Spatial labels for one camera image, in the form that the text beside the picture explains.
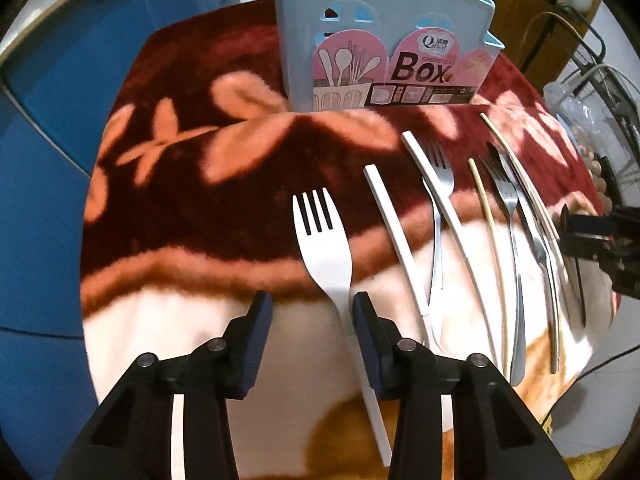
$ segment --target wooden chopstick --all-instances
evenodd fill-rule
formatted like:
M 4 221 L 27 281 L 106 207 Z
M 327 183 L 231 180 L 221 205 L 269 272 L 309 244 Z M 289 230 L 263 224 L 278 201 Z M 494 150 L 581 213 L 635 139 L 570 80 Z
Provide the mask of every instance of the wooden chopstick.
M 476 162 L 472 158 L 470 158 L 467 163 L 469 165 L 469 169 L 471 170 L 471 175 L 473 175 L 474 183 L 476 184 L 476 191 L 478 192 L 480 205 L 482 206 L 482 211 L 484 212 L 484 217 L 486 218 L 487 222 L 487 230 L 489 231 L 492 247 L 494 248 L 495 275 L 498 280 L 498 288 L 500 289 L 500 305 L 502 307 L 502 374 L 504 375 L 505 379 L 510 381 L 511 367 L 509 364 L 510 345 L 508 330 L 509 324 L 507 322 L 507 292 L 504 288 L 504 274 L 502 272 L 502 263 L 500 261 L 500 253 L 498 251 L 498 241 L 495 233 L 494 215 L 491 212 L 489 200 L 486 196 L 486 191 L 484 190 L 484 185 L 482 184 L 482 179 L 480 178 L 480 173 L 478 173 Z

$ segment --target fork tine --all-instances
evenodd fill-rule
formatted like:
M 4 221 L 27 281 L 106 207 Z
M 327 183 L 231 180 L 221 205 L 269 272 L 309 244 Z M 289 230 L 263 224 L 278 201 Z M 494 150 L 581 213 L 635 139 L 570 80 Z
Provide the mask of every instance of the fork tine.
M 293 225 L 296 228 L 296 236 L 298 239 L 307 236 L 305 221 L 302 218 L 302 213 L 300 212 L 300 204 L 298 203 L 298 197 L 293 196 L 292 199 L 292 208 L 293 208 Z
M 489 174 L 489 176 L 493 179 L 495 179 L 495 173 L 494 173 L 494 168 L 492 167 L 492 162 L 490 159 L 488 158 L 481 158 L 480 161 L 482 162 L 482 165 L 484 166 L 484 168 L 486 169 L 486 172 Z
M 329 213 L 329 220 L 331 221 L 331 229 L 344 231 L 344 227 L 342 227 L 342 221 L 340 220 L 340 215 L 338 214 L 338 210 L 335 208 L 334 201 L 331 199 L 331 195 L 329 195 L 329 192 L 326 190 L 325 187 L 322 188 L 322 194 L 324 194 L 324 202 L 326 203 L 326 210 Z
M 314 203 L 316 204 L 316 212 L 318 213 L 318 221 L 320 222 L 320 232 L 325 232 L 329 230 L 329 226 L 326 223 L 326 218 L 324 217 L 324 210 L 322 209 L 322 205 L 320 203 L 320 197 L 318 196 L 318 192 L 314 190 Z
M 441 145 L 438 144 L 437 147 L 438 147 L 438 152 L 440 153 L 440 158 L 442 160 L 442 167 L 445 170 L 448 170 L 451 167 L 451 164 L 449 163 L 449 157 L 447 156 L 447 152 L 444 151 Z
M 493 160 L 492 158 L 490 158 L 489 160 L 491 162 L 491 165 L 494 167 L 494 175 L 496 179 L 502 182 L 506 182 L 507 177 L 504 174 L 504 171 L 502 170 L 502 168 L 500 167 L 500 164 L 498 164 L 498 162 L 496 160 Z
M 429 162 L 431 163 L 432 166 L 436 165 L 436 160 L 435 160 L 435 156 L 433 153 L 433 146 L 431 144 L 425 144 L 425 148 L 427 150 L 427 158 L 429 159 Z
M 316 219 L 314 218 L 314 212 L 311 209 L 311 204 L 309 203 L 309 197 L 306 193 L 302 194 L 302 200 L 305 203 L 306 209 L 306 219 L 309 221 L 309 229 L 311 230 L 311 234 L 318 234 L 318 225 L 316 224 Z

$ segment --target black cable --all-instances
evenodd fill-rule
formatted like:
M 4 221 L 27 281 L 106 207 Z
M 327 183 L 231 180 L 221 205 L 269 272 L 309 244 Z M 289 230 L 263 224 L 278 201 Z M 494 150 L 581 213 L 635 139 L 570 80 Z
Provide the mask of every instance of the black cable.
M 612 363 L 613 361 L 617 361 L 618 359 L 623 358 L 625 356 L 628 356 L 629 354 L 632 354 L 633 352 L 636 352 L 638 350 L 640 350 L 640 344 L 638 344 L 636 346 L 633 346 L 633 347 L 629 348 L 628 350 L 625 350 L 624 352 L 620 352 L 619 354 L 616 354 L 613 357 L 610 357 L 606 361 L 601 362 L 598 366 L 594 366 L 591 370 L 579 375 L 577 377 L 577 379 L 574 381 L 574 384 L 577 384 L 579 381 L 583 380 L 585 377 L 590 376 L 594 372 L 597 372 L 598 370 L 600 370 L 601 368 L 605 367 L 606 365 Z M 540 424 L 540 426 L 544 427 L 546 422 L 549 420 L 549 417 L 551 416 L 551 412 L 554 410 L 556 404 L 558 404 L 558 402 L 560 402 L 562 400 L 562 398 L 571 390 L 571 387 L 574 386 L 574 384 L 569 386 L 567 391 L 565 391 L 565 393 L 562 394 L 560 396 L 560 398 L 558 400 L 556 400 L 556 402 L 554 402 L 554 405 L 551 407 L 549 412 L 545 415 L 545 418 L 542 420 L 542 424 Z
M 81 336 L 81 335 L 57 335 L 57 334 L 47 334 L 43 332 L 29 332 L 28 330 L 18 330 L 17 328 L 9 328 L 7 326 L 0 326 L 0 332 L 28 335 L 33 337 L 47 337 L 52 339 L 73 339 L 76 341 L 84 341 L 84 336 Z

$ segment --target pink label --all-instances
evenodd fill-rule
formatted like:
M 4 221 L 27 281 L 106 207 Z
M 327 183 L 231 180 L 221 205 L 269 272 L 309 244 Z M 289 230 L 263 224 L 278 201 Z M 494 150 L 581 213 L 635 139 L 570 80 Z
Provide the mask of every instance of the pink label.
M 370 32 L 342 30 L 314 51 L 314 110 L 468 103 L 493 62 L 485 50 L 460 56 L 458 40 L 444 28 L 415 30 L 391 59 Z
M 385 69 L 385 46 L 375 35 L 364 30 L 332 34 L 316 48 L 311 61 L 315 87 L 382 81 Z
M 439 85 L 460 54 L 456 37 L 443 28 L 420 28 L 400 42 L 386 67 L 386 82 Z
M 480 86 L 494 60 L 485 50 L 473 50 L 462 56 L 449 70 L 448 82 L 454 85 Z

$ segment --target fleece blanket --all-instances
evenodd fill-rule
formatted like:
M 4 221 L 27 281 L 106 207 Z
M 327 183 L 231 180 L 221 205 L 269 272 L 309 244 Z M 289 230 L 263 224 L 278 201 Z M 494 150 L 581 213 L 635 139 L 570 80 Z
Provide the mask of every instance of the fleece blanket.
M 386 478 L 335 307 L 306 273 L 291 199 L 326 187 L 353 255 L 352 292 L 366 290 L 380 316 L 417 337 L 414 306 L 363 174 L 376 164 L 428 287 L 433 221 L 418 169 L 399 139 L 411 130 L 439 142 L 455 178 L 452 203 L 484 258 L 479 282 L 490 330 L 445 229 L 441 344 L 453 357 L 502 352 L 513 340 L 513 275 L 500 306 L 493 252 L 467 167 L 487 156 L 485 112 L 526 168 L 545 205 L 598 214 L 602 204 L 580 155 L 542 99 L 500 56 L 468 105 L 293 113 L 284 93 L 273 0 L 216 10 L 152 35 L 130 69 L 104 129 L 84 213 L 82 317 L 89 365 L 102 400 L 142 352 L 188 354 L 243 315 L 258 289 L 274 317 L 255 388 L 229 402 L 243 479 Z M 498 253 L 511 269 L 504 214 L 486 175 Z M 614 312 L 607 276 L 583 264 L 588 323 L 565 290 L 561 366 L 549 370 L 542 272 L 520 225 L 526 376 L 516 388 L 542 419 L 602 339 Z M 502 369 L 501 359 L 496 365 Z M 382 402 L 390 438 L 398 414 Z M 179 401 L 174 478 L 180 478 Z M 444 402 L 444 472 L 452 478 L 452 418 Z

